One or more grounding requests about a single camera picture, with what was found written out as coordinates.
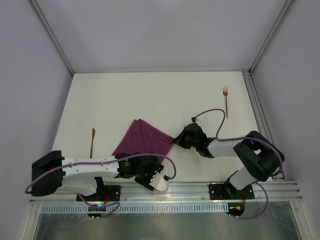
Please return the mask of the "purple cloth napkin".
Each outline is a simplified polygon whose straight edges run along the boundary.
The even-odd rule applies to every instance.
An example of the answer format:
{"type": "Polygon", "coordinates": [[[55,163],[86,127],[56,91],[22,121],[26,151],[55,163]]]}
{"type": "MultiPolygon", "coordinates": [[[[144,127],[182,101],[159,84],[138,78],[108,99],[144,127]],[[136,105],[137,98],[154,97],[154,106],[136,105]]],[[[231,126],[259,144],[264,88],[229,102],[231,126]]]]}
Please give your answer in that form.
{"type": "Polygon", "coordinates": [[[161,164],[174,145],[173,139],[146,121],[135,119],[112,154],[160,154],[158,162],[161,164]]]}

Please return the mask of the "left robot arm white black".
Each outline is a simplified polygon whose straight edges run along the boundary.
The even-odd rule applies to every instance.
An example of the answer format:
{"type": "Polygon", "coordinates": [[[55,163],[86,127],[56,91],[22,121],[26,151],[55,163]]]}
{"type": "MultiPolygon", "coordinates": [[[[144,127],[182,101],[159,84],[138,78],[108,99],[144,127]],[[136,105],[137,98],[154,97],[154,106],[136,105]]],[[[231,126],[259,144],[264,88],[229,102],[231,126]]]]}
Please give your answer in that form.
{"type": "Polygon", "coordinates": [[[60,150],[54,150],[31,165],[31,183],[25,193],[44,197],[68,192],[88,197],[103,190],[105,178],[134,179],[151,191],[164,192],[169,187],[169,178],[163,174],[163,169],[154,153],[76,159],[63,157],[60,150]]]}

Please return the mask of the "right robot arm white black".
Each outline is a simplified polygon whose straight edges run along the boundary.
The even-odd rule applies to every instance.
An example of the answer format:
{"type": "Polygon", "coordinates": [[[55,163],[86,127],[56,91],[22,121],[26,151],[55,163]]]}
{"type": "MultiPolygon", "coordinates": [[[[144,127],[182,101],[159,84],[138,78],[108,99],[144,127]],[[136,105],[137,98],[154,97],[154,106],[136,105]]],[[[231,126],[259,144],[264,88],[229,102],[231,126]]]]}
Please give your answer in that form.
{"type": "Polygon", "coordinates": [[[214,190],[218,199],[239,200],[248,196],[255,182],[265,182],[283,168],[285,156],[259,132],[252,130],[246,136],[230,140],[207,137],[197,123],[184,127],[172,140],[183,149],[194,148],[204,158],[237,157],[243,168],[233,173],[214,190]]]}

